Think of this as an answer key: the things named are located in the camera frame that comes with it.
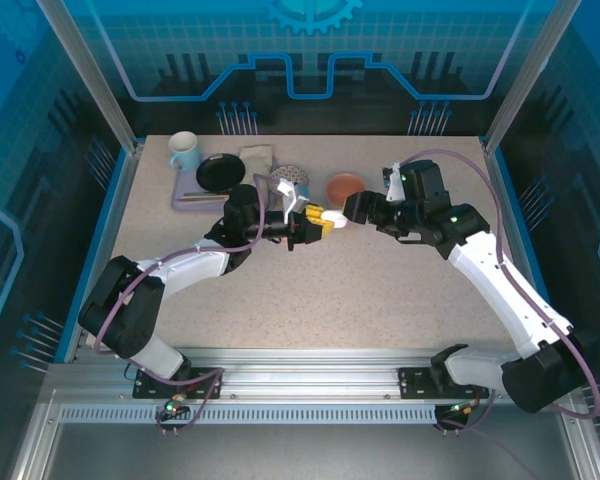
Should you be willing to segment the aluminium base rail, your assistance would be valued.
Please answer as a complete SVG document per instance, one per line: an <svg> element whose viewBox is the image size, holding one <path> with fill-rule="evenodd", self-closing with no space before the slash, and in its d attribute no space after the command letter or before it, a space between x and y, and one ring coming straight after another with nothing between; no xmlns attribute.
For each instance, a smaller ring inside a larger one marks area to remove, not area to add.
<svg viewBox="0 0 600 480"><path fill-rule="evenodd" d="M185 348L199 367L222 367L217 404L397 404L397 370L428 367L436 349ZM41 403L134 401L125 362L80 348L77 360L49 367Z"/></svg>

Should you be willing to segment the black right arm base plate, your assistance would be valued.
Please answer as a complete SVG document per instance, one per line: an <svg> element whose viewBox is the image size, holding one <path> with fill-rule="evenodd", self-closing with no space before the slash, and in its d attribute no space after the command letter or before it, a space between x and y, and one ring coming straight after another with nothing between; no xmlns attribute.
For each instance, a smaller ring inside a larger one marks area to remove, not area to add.
<svg viewBox="0 0 600 480"><path fill-rule="evenodd" d="M458 385L438 387L428 368L405 367L397 370L398 387L402 400L486 400L490 391L484 387Z"/></svg>

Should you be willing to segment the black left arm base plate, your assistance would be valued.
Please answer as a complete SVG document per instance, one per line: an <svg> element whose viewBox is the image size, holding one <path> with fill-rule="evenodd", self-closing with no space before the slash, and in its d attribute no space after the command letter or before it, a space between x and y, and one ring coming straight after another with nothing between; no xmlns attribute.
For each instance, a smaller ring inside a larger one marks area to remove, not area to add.
<svg viewBox="0 0 600 480"><path fill-rule="evenodd" d="M203 382L192 385L167 385L150 377L142 371L138 371L135 377L135 385L132 391L134 399L163 399L167 400L175 394L185 394L187 400L202 400L208 390L211 390L211 399L219 399L222 386L222 377L214 380L210 376Z"/></svg>

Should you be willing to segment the aluminium frame post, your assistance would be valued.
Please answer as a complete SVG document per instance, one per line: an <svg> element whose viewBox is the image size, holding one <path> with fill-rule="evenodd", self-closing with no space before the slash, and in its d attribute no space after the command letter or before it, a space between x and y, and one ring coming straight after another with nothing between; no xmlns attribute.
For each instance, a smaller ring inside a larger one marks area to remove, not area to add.
<svg viewBox="0 0 600 480"><path fill-rule="evenodd" d="M582 0L556 0L511 89L505 96L484 139L484 151L494 156Z"/></svg>
<svg viewBox="0 0 600 480"><path fill-rule="evenodd" d="M131 155L136 135L63 0L36 0L121 147Z"/></svg>

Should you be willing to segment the black plate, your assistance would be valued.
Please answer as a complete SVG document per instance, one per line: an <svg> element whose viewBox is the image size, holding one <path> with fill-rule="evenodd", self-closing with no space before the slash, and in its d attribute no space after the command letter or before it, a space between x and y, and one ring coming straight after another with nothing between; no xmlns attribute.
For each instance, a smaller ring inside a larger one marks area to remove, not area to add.
<svg viewBox="0 0 600 480"><path fill-rule="evenodd" d="M246 167L236 155L220 153L205 159L196 171L198 185L207 192L231 190L244 179Z"/></svg>

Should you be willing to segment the patterned ceramic bowl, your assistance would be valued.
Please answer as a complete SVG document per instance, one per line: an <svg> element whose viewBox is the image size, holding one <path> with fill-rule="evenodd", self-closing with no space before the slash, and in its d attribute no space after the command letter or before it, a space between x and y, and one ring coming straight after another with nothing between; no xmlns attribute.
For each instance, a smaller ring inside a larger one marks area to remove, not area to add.
<svg viewBox="0 0 600 480"><path fill-rule="evenodd" d="M309 186L309 177L300 167L294 165L281 165L270 172L268 181L270 192L283 194L286 193L292 185Z"/></svg>

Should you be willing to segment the beige folded napkin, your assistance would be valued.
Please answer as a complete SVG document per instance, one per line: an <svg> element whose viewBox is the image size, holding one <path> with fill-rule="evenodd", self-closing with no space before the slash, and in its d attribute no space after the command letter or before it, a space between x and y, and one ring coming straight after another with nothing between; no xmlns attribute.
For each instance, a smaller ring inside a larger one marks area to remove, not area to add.
<svg viewBox="0 0 600 480"><path fill-rule="evenodd" d="M244 164L245 174L242 184L253 184L256 174L268 176L273 167L274 149L271 145L246 146L240 150L239 158Z"/></svg>

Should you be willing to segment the lavender tray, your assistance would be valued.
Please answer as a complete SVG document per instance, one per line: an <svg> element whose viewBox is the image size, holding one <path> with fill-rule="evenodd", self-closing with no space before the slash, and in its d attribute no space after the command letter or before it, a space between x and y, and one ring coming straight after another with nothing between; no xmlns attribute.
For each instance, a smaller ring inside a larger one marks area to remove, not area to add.
<svg viewBox="0 0 600 480"><path fill-rule="evenodd" d="M209 158L210 156L215 154L204 154L202 157L202 162ZM274 163L271 171L279 166L279 162L273 156ZM215 202L178 202L176 198L180 197L182 194L187 192L207 192L204 191L196 181L196 171L179 171L176 175L175 186L172 193L171 206L177 212L186 212L186 213L221 213L223 209L223 205L225 201L215 201ZM254 186L255 182L253 180L253 184L242 184L239 185L251 185Z"/></svg>

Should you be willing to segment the light blue mug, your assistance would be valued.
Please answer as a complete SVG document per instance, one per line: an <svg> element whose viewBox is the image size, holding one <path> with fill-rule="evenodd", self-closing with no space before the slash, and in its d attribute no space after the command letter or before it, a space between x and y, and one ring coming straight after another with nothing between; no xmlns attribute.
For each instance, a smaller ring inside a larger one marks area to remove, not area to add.
<svg viewBox="0 0 600 480"><path fill-rule="evenodd" d="M198 137L189 131L173 134L168 142L170 167L175 171L195 171L201 163Z"/></svg>

